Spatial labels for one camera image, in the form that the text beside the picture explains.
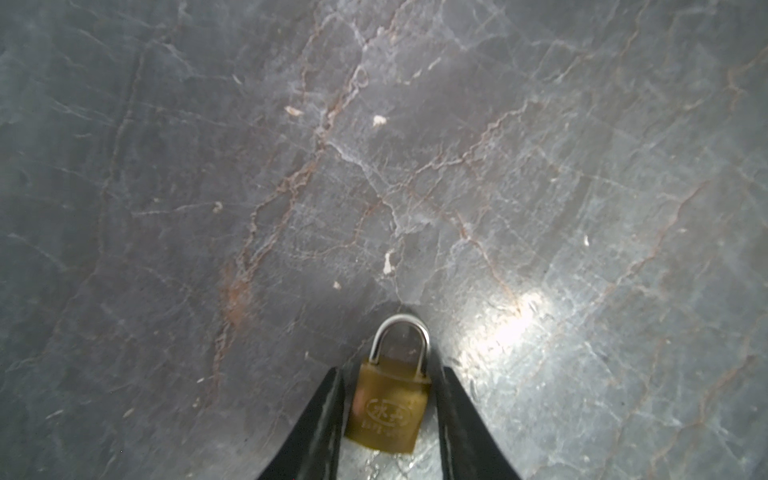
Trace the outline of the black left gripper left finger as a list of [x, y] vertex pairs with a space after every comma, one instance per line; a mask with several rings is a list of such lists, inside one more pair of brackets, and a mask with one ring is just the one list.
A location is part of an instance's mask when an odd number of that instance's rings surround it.
[[343, 374], [332, 367], [258, 480], [336, 479], [344, 406]]

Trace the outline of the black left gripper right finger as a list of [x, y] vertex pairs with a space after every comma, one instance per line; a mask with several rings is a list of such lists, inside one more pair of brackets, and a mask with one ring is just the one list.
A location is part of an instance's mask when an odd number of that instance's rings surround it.
[[520, 480], [450, 367], [439, 368], [436, 387], [443, 478]]

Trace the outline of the brass padlock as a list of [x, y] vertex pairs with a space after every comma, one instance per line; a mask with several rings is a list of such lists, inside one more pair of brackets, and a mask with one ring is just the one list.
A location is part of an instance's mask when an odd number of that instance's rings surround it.
[[[408, 326], [420, 337], [414, 363], [382, 355], [386, 335], [398, 325]], [[430, 335], [418, 317], [399, 313], [384, 320], [360, 365], [345, 437], [372, 450], [412, 453], [432, 386], [427, 370], [430, 353]]]

